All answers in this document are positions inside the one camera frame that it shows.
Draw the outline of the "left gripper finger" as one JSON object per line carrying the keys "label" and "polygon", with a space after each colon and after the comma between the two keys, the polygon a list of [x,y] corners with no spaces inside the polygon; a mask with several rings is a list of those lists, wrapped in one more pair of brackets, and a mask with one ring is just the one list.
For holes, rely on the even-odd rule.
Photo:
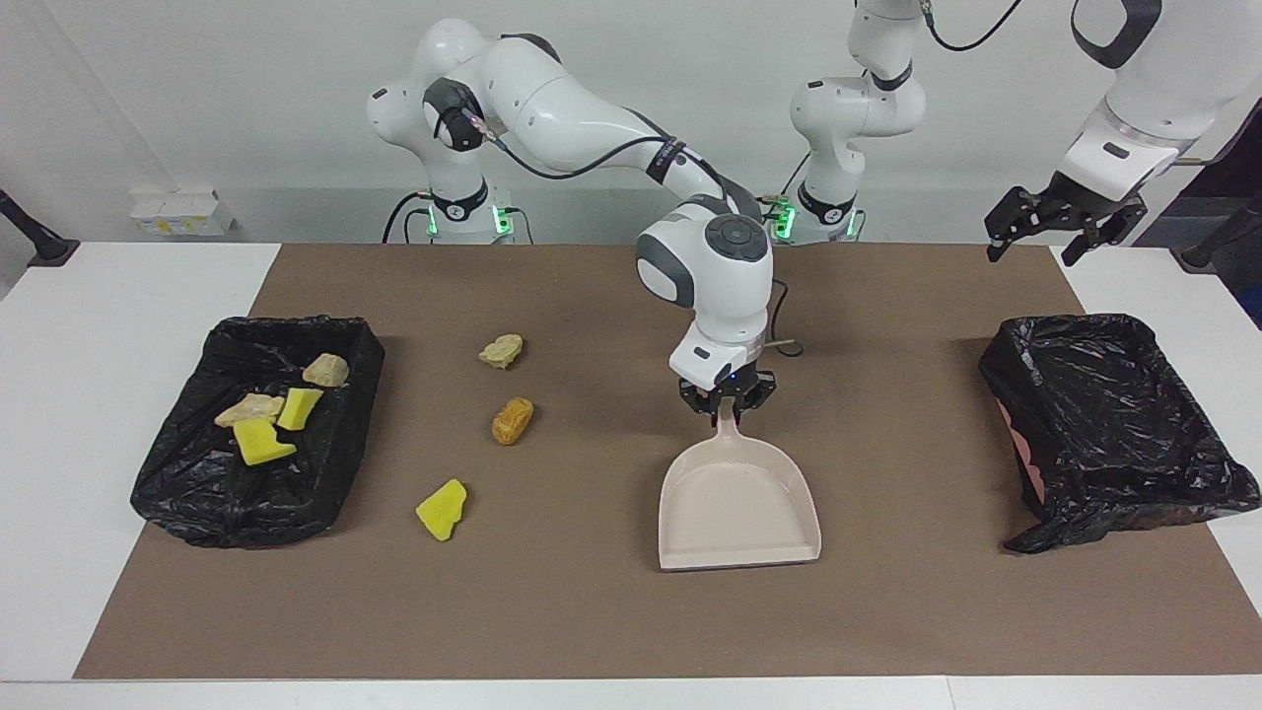
{"label": "left gripper finger", "polygon": [[1099,224],[1090,221],[1061,251],[1061,264],[1066,269],[1071,269],[1083,256],[1095,248],[1121,246],[1146,214],[1148,214],[1148,207],[1123,207]]}
{"label": "left gripper finger", "polygon": [[1013,243],[1041,235],[1045,230],[1044,216],[1040,212],[1044,198],[1023,187],[1013,187],[986,214],[986,233],[989,243],[986,247],[987,259],[997,262]]}

